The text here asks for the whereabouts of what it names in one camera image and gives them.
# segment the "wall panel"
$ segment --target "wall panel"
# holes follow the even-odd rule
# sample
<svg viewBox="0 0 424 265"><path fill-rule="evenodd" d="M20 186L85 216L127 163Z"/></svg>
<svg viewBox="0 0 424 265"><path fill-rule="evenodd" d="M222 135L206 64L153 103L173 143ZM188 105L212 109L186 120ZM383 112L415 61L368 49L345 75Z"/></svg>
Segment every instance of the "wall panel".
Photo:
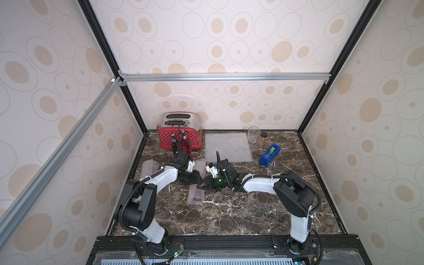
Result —
<svg viewBox="0 0 424 265"><path fill-rule="evenodd" d="M2 248L0 264L86 264L141 138L117 89Z"/></svg>
<svg viewBox="0 0 424 265"><path fill-rule="evenodd" d="M129 82L148 129L162 114L196 113L203 129L297 129L323 81Z"/></svg>
<svg viewBox="0 0 424 265"><path fill-rule="evenodd" d="M72 0L0 2L0 216L111 75Z"/></svg>
<svg viewBox="0 0 424 265"><path fill-rule="evenodd" d="M367 0L97 0L124 73L325 72Z"/></svg>
<svg viewBox="0 0 424 265"><path fill-rule="evenodd" d="M303 134L373 264L424 259L423 3L384 3Z"/></svg>

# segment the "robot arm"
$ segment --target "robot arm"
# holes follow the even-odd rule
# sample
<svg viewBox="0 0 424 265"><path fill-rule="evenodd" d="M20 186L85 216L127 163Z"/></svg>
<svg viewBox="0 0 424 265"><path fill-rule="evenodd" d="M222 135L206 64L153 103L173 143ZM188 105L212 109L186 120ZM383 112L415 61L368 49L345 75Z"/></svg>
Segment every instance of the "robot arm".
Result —
<svg viewBox="0 0 424 265"><path fill-rule="evenodd" d="M162 165L151 176L139 181L127 180L115 209L114 219L122 228L147 242L167 243L165 229L154 218L156 194L177 179L183 184L198 183L200 173L193 170L194 165L187 153L177 152L167 165Z"/></svg>
<svg viewBox="0 0 424 265"><path fill-rule="evenodd" d="M290 250L295 254L304 250L314 212L321 206L318 192L291 170L272 176L238 174L227 159L220 161L219 154L217 157L218 167L209 164L206 170L211 176L202 181L199 172L192 170L194 161L183 152L178 152L167 165L161 166L152 176L141 181L128 180L121 193L114 218L123 228L127 226L128 230L145 241L163 246L167 244L166 231L154 219L156 194L175 180L183 184L199 183L198 188L204 190L218 191L227 186L235 192L267 192L278 196L290 212ZM314 195L317 196L318 204L312 208ZM139 198L139 203L132 201L130 196Z"/></svg>

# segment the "toaster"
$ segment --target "toaster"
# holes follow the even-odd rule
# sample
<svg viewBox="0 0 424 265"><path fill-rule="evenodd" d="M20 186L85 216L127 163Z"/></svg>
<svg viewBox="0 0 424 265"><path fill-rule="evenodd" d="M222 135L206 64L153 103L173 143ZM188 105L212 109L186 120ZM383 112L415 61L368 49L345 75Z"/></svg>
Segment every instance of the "toaster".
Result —
<svg viewBox="0 0 424 265"><path fill-rule="evenodd" d="M200 129L199 117L189 112L167 112L164 113L160 124L157 126L160 147L171 149L171 134L180 139L182 130L186 131L190 140L191 149L202 147L202 130Z"/></svg>

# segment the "black frame edge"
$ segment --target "black frame edge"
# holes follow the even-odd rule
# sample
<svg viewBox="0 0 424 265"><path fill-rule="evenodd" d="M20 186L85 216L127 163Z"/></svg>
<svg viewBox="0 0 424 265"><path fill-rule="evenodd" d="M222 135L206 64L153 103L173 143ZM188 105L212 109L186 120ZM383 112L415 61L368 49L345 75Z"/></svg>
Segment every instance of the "black frame edge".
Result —
<svg viewBox="0 0 424 265"><path fill-rule="evenodd" d="M278 240L285 241L287 240L287 235L266 235L266 236L170 236L170 240L176 242L184 242L186 247L191 250L270 250L273 249L272 239L276 238ZM346 248L346 249L357 249L362 257L362 261L366 265L371 265L371 260L369 259L365 248L363 247L362 242L359 237L355 234L343 234L343 235L320 235L324 251L326 249L334 248ZM310 239L313 242L317 241L317 237L312 234ZM97 237L96 242L90 252L89 258L86 265L92 265L96 254L98 252L109 252L109 251L134 251L134 242L133 240L139 240L137 236L129 237L113 237L113 236L104 236ZM153 253L143 253L147 254L149 257L156 257Z"/></svg>
<svg viewBox="0 0 424 265"><path fill-rule="evenodd" d="M327 187L326 187L326 186L325 186L325 184L324 184L324 181L323 181L323 179L322 179L322 177L321 177L321 174L318 172L318 168L317 168L317 166L315 165L314 160L312 159L311 153L309 152L309 149L308 149L308 147L306 146L305 141L303 140L302 135L301 135L300 133L298 133L297 135L298 135L298 137L299 137L299 140L300 140L300 143L302 144L303 149L305 150L305 153L306 153L306 156L308 157L309 163L311 164L312 169L314 170L315 176L316 176L316 178L318 179L318 182L319 182L319 184L321 185L321 188L322 188L322 190L323 190L323 192L324 192L324 194L325 194L325 196L326 196L326 198L327 198L328 205L330 205L331 211L332 211L332 212L333 212L333 214L334 214L334 218L336 219L337 224L339 225L340 230L341 230L344 234L348 234L348 232L347 232L347 230L346 230L346 227L345 227L344 223L342 222L342 219L341 219L341 217L340 217L340 215L339 215L339 213L338 213L338 211L337 211L337 208L336 208L336 206L334 205L333 200L331 199L331 195L330 195L330 193L328 192Z"/></svg>
<svg viewBox="0 0 424 265"><path fill-rule="evenodd" d="M361 17L356 23L356 26L353 29L351 35L349 36L348 41L346 42L339 57L334 63L333 68L330 71L331 73L330 79L327 81L327 83L324 83L324 85L321 87L318 95L316 96L314 102L312 103L312 106L309 108L308 113L306 114L305 118L300 124L300 127L298 129L300 134L302 134L305 131L306 126L311 121L313 115L315 114L319 105L324 99L328 89L330 89L331 85L333 84L334 80L336 79L337 75L342 69L344 63L346 62L347 58L349 57L350 53L352 52L353 48L355 47L356 43L358 42L359 38L364 32L366 26L368 25L368 22L374 15L381 1L382 0L370 0L368 2L367 6L364 9L364 12L362 13Z"/></svg>
<svg viewBox="0 0 424 265"><path fill-rule="evenodd" d="M134 175L137 171L138 164L140 163L141 155L143 154L144 147L146 146L147 138L149 137L149 134L150 134L149 131L143 134L143 138L141 140L140 146L138 147L137 153L135 154L134 161L128 173L127 180L134 178ZM116 228L117 228L116 221L112 219L112 221L109 224L109 227L107 228L106 235L114 234L116 231Z"/></svg>
<svg viewBox="0 0 424 265"><path fill-rule="evenodd" d="M147 132L146 134L143 135L143 139L141 140L140 146L138 147L138 150L137 150L137 153L135 155L135 158L134 158L133 164L131 166L130 172L128 174L127 180L134 178L138 164L140 163L141 155L143 153L144 147L146 146L147 138L149 137L149 134L150 133Z"/></svg>
<svg viewBox="0 0 424 265"><path fill-rule="evenodd" d="M100 46L100 49L102 50L104 56L106 57L106 60L112 69L112 73L114 76L119 76L122 79L122 77L119 74L119 66L116 62L115 56L113 55L112 49L109 46L109 43L107 42L106 36L101 28L101 25L94 13L93 7L91 6L89 0L78 0L78 3L80 4L80 7L84 13L84 16L86 17L88 24L91 27L91 30L93 31L94 36L96 37L96 40ZM135 101L130 93L130 90L125 82L123 82L125 86L121 87L122 93L125 96L125 99L128 102L128 105L139 125L141 128L141 131L143 134L147 133L147 127L144 124L144 121L140 115L140 112L138 111L138 108L135 104Z"/></svg>

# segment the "marble countertop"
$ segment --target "marble countertop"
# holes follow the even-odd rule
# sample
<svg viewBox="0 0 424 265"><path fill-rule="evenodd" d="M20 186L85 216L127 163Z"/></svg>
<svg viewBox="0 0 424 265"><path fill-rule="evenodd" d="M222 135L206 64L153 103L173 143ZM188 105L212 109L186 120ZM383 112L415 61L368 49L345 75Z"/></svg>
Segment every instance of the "marble countertop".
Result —
<svg viewBox="0 0 424 265"><path fill-rule="evenodd" d="M204 132L202 148L194 150L192 158L204 158L205 133L221 132L231 131ZM315 187L323 198L323 205L317 211L312 226L320 234L342 234L297 134L267 132L268 140L263 148L249 143L254 161L233 163L235 170L238 173L265 175L280 173L285 169L293 170ZM272 143L281 147L280 153L268 167L260 167L258 161ZM160 148L157 131L151 131L134 178L139 179L145 160L166 163L172 157L171 150ZM169 235L282 235L290 232L290 214L276 196L263 192L232 192L225 188L222 192L206 191L204 203L193 205L187 203L188 191L189 186L173 182L157 195L155 218L168 230ZM118 225L111 235L129 234Z"/></svg>

